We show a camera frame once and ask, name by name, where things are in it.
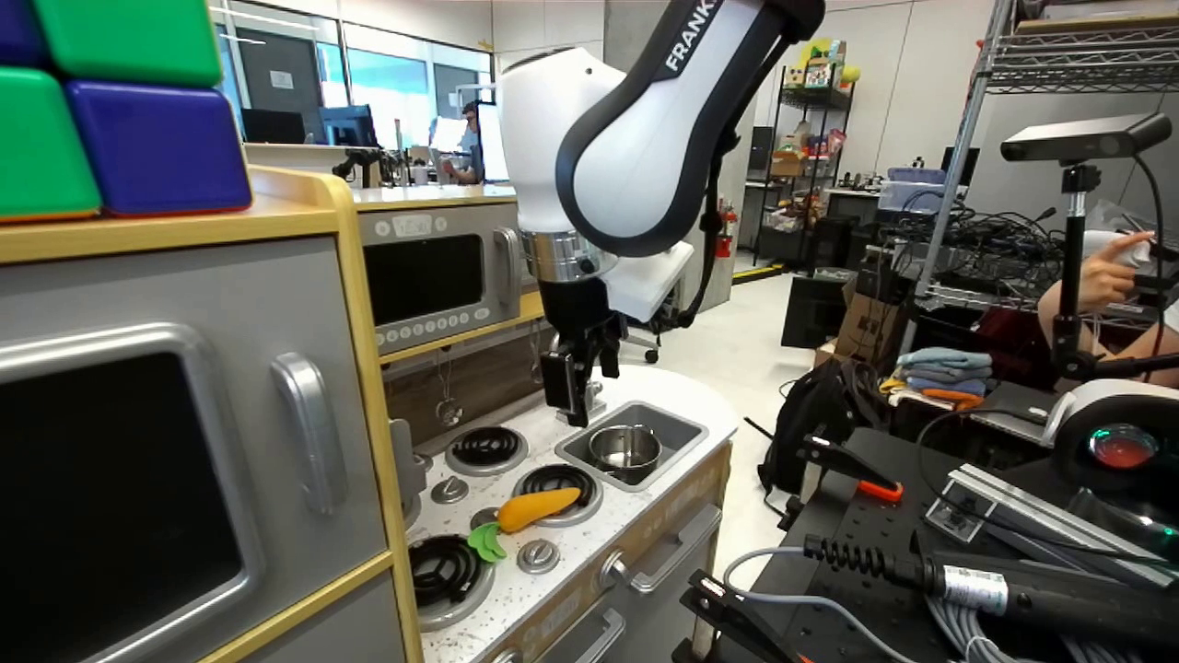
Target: toy kitchen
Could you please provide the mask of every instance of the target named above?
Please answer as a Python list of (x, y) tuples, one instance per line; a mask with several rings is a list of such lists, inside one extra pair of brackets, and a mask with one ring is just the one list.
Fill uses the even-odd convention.
[[(567, 427), (540, 405), (549, 342), (529, 319), (385, 366), (427, 663), (665, 659), (692, 637), (679, 598), (710, 568), (737, 417), (692, 379), (624, 366), (588, 427)], [(598, 453), (635, 437), (657, 443), (653, 465)], [(540, 492), (567, 502), (509, 524), (520, 497)]]

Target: countertop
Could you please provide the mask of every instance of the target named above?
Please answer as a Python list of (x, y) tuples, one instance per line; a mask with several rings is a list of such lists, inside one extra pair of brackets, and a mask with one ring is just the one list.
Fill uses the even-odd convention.
[[(649, 369), (649, 366), (624, 366), (617, 379), (605, 379), (600, 390), (605, 412), (593, 419), (606, 419), (610, 412), (625, 405), (649, 405), (665, 417), (679, 417), (692, 427), (700, 427), (696, 443), (679, 450), (679, 458), (649, 477), (644, 489), (617, 489), (610, 482), (600, 482), (605, 502), (585, 524), (567, 524), (567, 528), (529, 528), (523, 533), (500, 536), (504, 560), (492, 568), (492, 590), (490, 598), (459, 621), (447, 630), (427, 630), (425, 635), (425, 659), (427, 663), (471, 663), (471, 659), (490, 659), (498, 654), (498, 646), (538, 611), (549, 598), (556, 598), (610, 536), (617, 536), (649, 503), (657, 503), (665, 489), (675, 489), (689, 470), (696, 470), (734, 430), (737, 430), (737, 412), (702, 382)], [(529, 466), (540, 465), (577, 465), (567, 458), (556, 458), (556, 446), (577, 437), (577, 427), (567, 427), (556, 409), (534, 405), (504, 427), (520, 430), (525, 437), (525, 458), (520, 466), (509, 475), (490, 475), (490, 477), (465, 477), (471, 489), (465, 502), (439, 507), (425, 492), (425, 513), (407, 528), (407, 545), (427, 536), (427, 533), (469, 533), (471, 516), (477, 507), (498, 507), (517, 477)], [(447, 458), (432, 462), (427, 485), (439, 477), (452, 475)], [(549, 576), (523, 576), (517, 568), (517, 547), (549, 536), (561, 547), (561, 565)]]
[(417, 189), (364, 189), (353, 191), (356, 212), (378, 211), (439, 211), (439, 207), (511, 207), (517, 189), (504, 183), (417, 183)]

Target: person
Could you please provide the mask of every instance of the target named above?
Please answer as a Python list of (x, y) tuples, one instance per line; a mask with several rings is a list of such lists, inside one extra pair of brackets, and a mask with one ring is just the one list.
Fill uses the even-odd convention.
[[(1120, 237), (1109, 247), (1094, 252), (1078, 265), (1078, 287), (1076, 287), (1078, 319), (1094, 319), (1106, 304), (1127, 301), (1133, 295), (1133, 270), (1127, 265), (1127, 259), (1149, 238), (1154, 238), (1154, 231)], [(1058, 312), (1062, 312), (1062, 284), (1046, 287), (1041, 299), (1037, 299), (1037, 333), (1041, 333), (1046, 342), (1052, 342)], [(1166, 304), (1159, 324), (1149, 324), (1122, 351), (1100, 345), (1100, 338), (1094, 338), (1094, 333), (1082, 324), (1078, 329), (1078, 351), (1082, 353), (1099, 353), (1106, 361), (1179, 353), (1179, 301)], [(1149, 376), (1149, 382), (1179, 385), (1179, 369), (1141, 373), (1141, 379), (1147, 376)]]
[(448, 163), (448, 177), (458, 180), (458, 183), (482, 183), (485, 180), (485, 167), (482, 167), (482, 129), (477, 129), (477, 99), (471, 99), (469, 105), (465, 105), (465, 123), (469, 123), (469, 131), (465, 131), (465, 167), (452, 167)]

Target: oven window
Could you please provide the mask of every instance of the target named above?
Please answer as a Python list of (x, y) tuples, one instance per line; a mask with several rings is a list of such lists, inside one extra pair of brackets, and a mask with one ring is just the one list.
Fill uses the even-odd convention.
[(407, 319), (482, 299), (482, 238), (364, 247), (375, 324)]
[(242, 576), (178, 353), (0, 382), (5, 659), (81, 659)]

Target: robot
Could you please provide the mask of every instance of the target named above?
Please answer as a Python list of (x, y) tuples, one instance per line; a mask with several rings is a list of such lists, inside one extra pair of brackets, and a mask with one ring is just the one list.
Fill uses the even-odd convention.
[(637, 66), (583, 49), (511, 61), (500, 78), (504, 163), (520, 229), (556, 329), (540, 357), (546, 403), (588, 422), (588, 376), (617, 376), (625, 324), (684, 329), (664, 301), (692, 259), (734, 126), (778, 54), (807, 42), (820, 0), (671, 0)]

